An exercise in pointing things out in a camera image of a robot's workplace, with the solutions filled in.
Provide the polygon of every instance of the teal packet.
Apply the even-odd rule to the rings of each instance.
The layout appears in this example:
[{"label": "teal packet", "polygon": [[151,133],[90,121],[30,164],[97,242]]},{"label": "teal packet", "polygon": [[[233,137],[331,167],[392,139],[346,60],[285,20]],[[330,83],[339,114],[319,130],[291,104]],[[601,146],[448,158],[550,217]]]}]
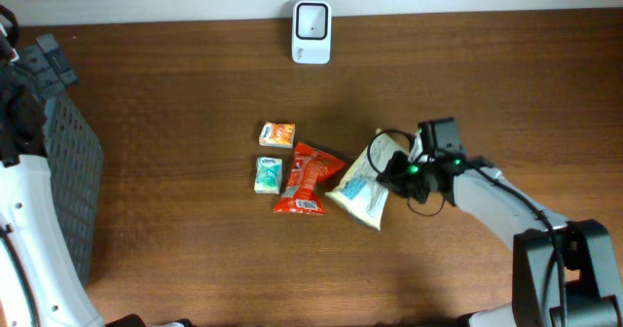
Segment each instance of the teal packet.
[{"label": "teal packet", "polygon": [[255,193],[278,195],[281,188],[281,159],[260,157],[256,166]]}]

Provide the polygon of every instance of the red snack bag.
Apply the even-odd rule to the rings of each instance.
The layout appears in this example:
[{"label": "red snack bag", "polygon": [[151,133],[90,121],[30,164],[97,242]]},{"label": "red snack bag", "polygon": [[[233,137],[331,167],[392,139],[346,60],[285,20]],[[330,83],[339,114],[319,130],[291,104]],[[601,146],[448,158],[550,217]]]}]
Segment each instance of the red snack bag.
[{"label": "red snack bag", "polygon": [[344,165],[344,162],[330,154],[299,142],[294,149],[294,163],[288,184],[281,200],[275,205],[274,212],[324,214],[313,188],[316,183],[331,177]]}]

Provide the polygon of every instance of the brown wooden surface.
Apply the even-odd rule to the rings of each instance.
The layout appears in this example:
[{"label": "brown wooden surface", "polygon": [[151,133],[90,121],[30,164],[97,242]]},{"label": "brown wooden surface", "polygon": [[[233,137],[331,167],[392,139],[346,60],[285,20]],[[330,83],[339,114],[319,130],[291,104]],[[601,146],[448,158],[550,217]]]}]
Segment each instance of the brown wooden surface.
[{"label": "brown wooden surface", "polygon": [[[383,231],[323,198],[273,214],[253,193],[265,121],[356,157],[375,127],[455,116],[470,155],[573,219],[623,267],[623,10],[336,18],[325,66],[294,64],[287,20],[29,28],[80,73],[70,96],[105,163],[88,292],[105,320],[366,325],[510,301],[511,255],[447,207],[390,197]],[[431,198],[422,211],[434,210]]]}]

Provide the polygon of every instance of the plastic packaging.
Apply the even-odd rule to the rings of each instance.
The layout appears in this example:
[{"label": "plastic packaging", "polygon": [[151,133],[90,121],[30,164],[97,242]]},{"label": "plastic packaging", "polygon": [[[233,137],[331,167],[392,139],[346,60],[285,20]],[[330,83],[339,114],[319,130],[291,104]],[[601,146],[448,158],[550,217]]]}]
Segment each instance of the plastic packaging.
[{"label": "plastic packaging", "polygon": [[[377,172],[368,163],[366,149],[352,164],[338,187],[326,196],[362,223],[381,230],[381,218],[389,190],[376,181]],[[379,136],[370,149],[372,162],[384,170],[396,151],[403,151],[396,141],[384,134]]]},{"label": "plastic packaging", "polygon": [[294,143],[294,124],[265,123],[260,133],[260,145],[292,148]]},{"label": "plastic packaging", "polygon": [[344,165],[344,162],[330,154],[299,142],[294,149],[294,163],[287,187],[274,212],[324,214],[313,188],[316,183],[326,180]]},{"label": "plastic packaging", "polygon": [[255,174],[255,193],[279,194],[281,187],[281,159],[260,157],[257,159],[257,173]]}]

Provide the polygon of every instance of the tabletop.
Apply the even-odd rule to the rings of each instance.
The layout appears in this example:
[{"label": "tabletop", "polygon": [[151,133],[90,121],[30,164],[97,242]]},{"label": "tabletop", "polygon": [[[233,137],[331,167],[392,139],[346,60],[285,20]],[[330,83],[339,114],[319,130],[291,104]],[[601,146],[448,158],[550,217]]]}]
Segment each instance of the tabletop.
[{"label": "tabletop", "polygon": [[456,117],[468,155],[605,224],[623,268],[621,9],[334,18],[319,66],[292,61],[288,19],[31,27],[21,44],[47,32],[104,150],[87,291],[106,321],[373,325],[510,302],[510,251],[457,208],[390,196],[380,232],[326,197],[323,216],[273,214],[255,160],[292,150],[258,145],[266,121],[352,160],[377,127]]}]

